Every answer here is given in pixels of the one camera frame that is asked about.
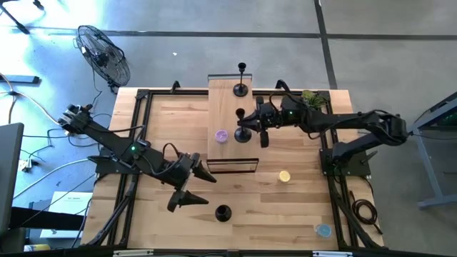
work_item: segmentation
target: gray floor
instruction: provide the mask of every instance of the gray floor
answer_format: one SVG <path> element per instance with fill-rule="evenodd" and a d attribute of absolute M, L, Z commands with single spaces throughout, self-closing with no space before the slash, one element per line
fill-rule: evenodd
<path fill-rule="evenodd" d="M 90 103 L 96 92 L 92 70 L 74 48 L 74 37 L 49 36 L 44 28 L 75 29 L 91 24 L 100 29 L 125 31 L 318 32 L 312 0 L 42 2 L 46 13 L 37 10 L 31 1 L 5 4 L 17 19 L 43 29 L 30 36 L 11 34 L 11 21 L 1 15 L 0 71 L 40 76 L 39 86 L 16 85 L 16 89 L 33 96 L 55 118 L 67 104 Z M 457 2 L 451 0 L 321 3 L 329 33 L 457 33 L 457 18 L 453 15 Z M 290 87 L 329 88 L 320 39 L 113 36 L 111 40 L 126 52 L 131 69 L 128 86 L 171 86 L 175 80 L 182 86 L 206 86 L 207 74 L 235 73 L 237 63 L 244 61 L 256 87 L 271 88 L 277 79 L 284 79 Z M 410 123 L 457 89 L 455 41 L 331 40 L 329 44 L 338 88 L 350 91 L 356 111 L 385 109 L 400 113 Z M 96 85 L 104 92 L 95 112 L 110 113 L 115 96 L 97 75 Z M 3 97 L 1 109 L 5 110 L 9 103 L 10 99 Z M 6 122 L 6 114 L 0 119 Z M 106 116 L 98 119 L 109 124 Z M 13 121 L 25 123 L 28 135 L 44 135 L 47 129 L 55 128 L 23 99 L 16 103 Z M 16 192 L 61 164 L 97 152 L 96 147 L 70 146 L 66 139 L 53 139 L 52 143 L 54 148 L 39 154 L 46 163 L 31 173 L 18 174 Z M 77 143 L 87 144 L 90 140 Z M 46 144 L 46 139 L 25 138 L 22 148 L 33 151 Z M 457 256 L 457 205 L 426 211 L 416 207 L 416 202 L 431 197 L 432 191 L 414 140 L 400 147 L 381 146 L 377 150 L 379 154 L 370 165 L 386 245 L 398 250 Z M 54 191 L 73 188 L 93 170 L 91 163 L 62 169 L 15 199 L 14 205 L 27 206 L 30 201 L 50 199 Z M 445 182 L 455 182 L 453 177 L 444 178 Z M 79 188 L 91 189 L 91 182 Z"/>

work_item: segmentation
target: wooden tabletop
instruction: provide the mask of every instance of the wooden tabletop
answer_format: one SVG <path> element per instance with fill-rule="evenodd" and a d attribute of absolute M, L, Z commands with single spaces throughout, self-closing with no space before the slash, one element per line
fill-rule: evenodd
<path fill-rule="evenodd" d="M 110 129 L 131 125 L 138 88 L 121 88 L 114 107 Z M 335 114 L 351 113 L 347 90 L 330 90 Z M 273 97 L 279 105 L 280 98 Z M 161 150 L 172 142 L 183 152 L 208 156 L 208 96 L 155 96 L 146 140 Z M 139 121 L 142 121 L 142 105 Z M 209 200 L 208 205 L 183 206 L 174 213 L 166 210 L 173 188 L 156 179 L 141 175 L 131 221 L 129 248 L 205 248 L 205 249 L 271 249 L 334 250 L 337 249 L 333 216 L 326 178 L 321 175 L 319 140 L 310 140 L 299 128 L 269 129 L 270 146 L 260 148 L 256 173 L 214 174 L 217 183 L 191 178 L 187 189 Z M 128 132 L 119 133 L 128 136 Z M 354 130 L 338 130 L 340 141 L 357 138 Z M 174 159 L 167 149 L 165 157 Z M 287 170 L 288 183 L 278 182 L 278 174 Z M 84 227 L 82 242 L 90 241 L 111 215 L 119 175 L 111 174 L 99 181 Z M 348 177 L 348 188 L 356 198 L 373 203 L 368 184 Z M 231 207 L 233 215 L 225 223 L 215 219 L 221 204 Z M 117 240 L 124 226 L 120 217 Z M 315 232 L 318 224 L 332 227 L 330 238 Z M 346 241 L 347 222 L 342 218 Z M 373 226 L 363 225 L 372 239 L 383 245 Z"/>

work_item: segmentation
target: white cable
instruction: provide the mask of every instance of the white cable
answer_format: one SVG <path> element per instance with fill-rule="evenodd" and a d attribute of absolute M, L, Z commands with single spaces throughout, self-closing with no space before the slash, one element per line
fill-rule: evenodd
<path fill-rule="evenodd" d="M 0 76 L 5 80 L 5 82 L 8 84 L 9 86 L 9 89 L 10 89 L 10 92 L 13 92 L 13 86 L 11 85 L 11 83 L 9 83 L 9 80 L 5 77 L 5 75 L 3 75 L 2 73 L 0 73 Z M 36 102 L 35 100 L 33 100 L 31 97 L 27 96 L 26 94 L 23 94 L 23 93 L 19 93 L 19 92 L 16 92 L 17 94 L 27 98 L 28 100 L 32 101 L 32 103 L 34 103 L 35 105 L 37 105 L 43 112 L 44 114 L 52 121 L 54 122 L 55 124 L 59 125 L 59 122 L 57 122 L 54 118 L 52 118 L 51 115 L 48 114 L 48 112 L 43 108 L 43 106 L 41 106 L 40 104 L 38 104 L 38 102 Z"/>
<path fill-rule="evenodd" d="M 13 200 L 14 200 L 16 197 L 18 197 L 18 196 L 20 196 L 21 194 L 23 194 L 25 191 L 29 190 L 32 186 L 35 186 L 38 182 L 40 182 L 40 181 L 42 181 L 43 179 L 45 179 L 47 176 L 49 176 L 49 175 L 51 175 L 52 173 L 58 171 L 59 169 L 65 168 L 65 167 L 70 166 L 70 165 L 72 165 L 72 164 L 80 163 L 80 162 L 83 162 L 83 161 L 88 161 L 88 159 L 85 158 L 85 159 L 81 159 L 81 160 L 78 160 L 78 161 L 72 161 L 71 163 L 67 163 L 67 164 L 64 164 L 64 165 L 62 165 L 62 166 L 60 166 L 60 167 L 57 167 L 57 168 L 53 169 L 53 170 L 52 170 L 51 172 L 49 172 L 48 174 L 42 176 L 39 180 L 33 182 L 32 184 L 30 184 L 30 186 L 27 186 L 25 189 L 23 189 L 22 191 L 20 191 L 19 193 L 17 193 L 17 194 L 13 197 Z"/>

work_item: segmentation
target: electric fan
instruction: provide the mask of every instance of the electric fan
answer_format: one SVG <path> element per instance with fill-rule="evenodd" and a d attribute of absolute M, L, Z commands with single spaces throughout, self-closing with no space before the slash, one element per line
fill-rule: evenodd
<path fill-rule="evenodd" d="M 76 43 L 87 62 L 108 82 L 111 92 L 125 86 L 130 80 L 130 70 L 124 51 L 94 26 L 78 27 Z"/>

